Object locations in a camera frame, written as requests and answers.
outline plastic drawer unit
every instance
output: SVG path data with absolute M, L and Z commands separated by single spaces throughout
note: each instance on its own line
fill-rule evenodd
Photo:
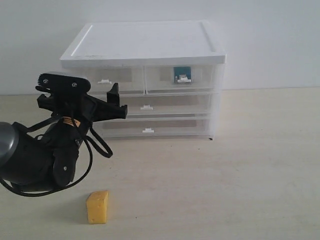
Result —
M 95 123 L 105 138 L 215 135 L 226 54 L 206 20 L 88 23 L 60 60 L 94 97 L 119 84 L 128 116 Z

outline white lid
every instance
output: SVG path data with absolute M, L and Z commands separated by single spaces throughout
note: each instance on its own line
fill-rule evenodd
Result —
M 216 64 L 225 59 L 206 20 L 89 23 L 60 58 L 65 68 Z

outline drawer handle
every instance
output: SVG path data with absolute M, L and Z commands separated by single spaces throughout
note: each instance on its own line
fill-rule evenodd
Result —
M 154 108 L 150 105 L 143 105 L 143 107 L 140 107 L 140 110 L 153 110 Z
M 153 130 L 152 128 L 146 128 L 145 130 L 142 130 L 142 133 L 144 134 L 153 134 L 155 132 L 155 130 Z
M 112 84 L 112 81 L 109 81 L 109 79 L 101 79 L 101 81 L 98 81 L 98 84 Z

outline white wall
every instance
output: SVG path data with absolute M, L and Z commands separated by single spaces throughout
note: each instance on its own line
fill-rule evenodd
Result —
M 317 0 L 1 0 L 0 95 L 36 93 L 85 23 L 110 21 L 210 19 L 225 89 L 320 86 L 319 12 Z

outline cheese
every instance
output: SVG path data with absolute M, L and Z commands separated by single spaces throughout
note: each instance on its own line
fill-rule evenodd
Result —
M 89 224 L 107 222 L 108 191 L 95 191 L 86 200 Z

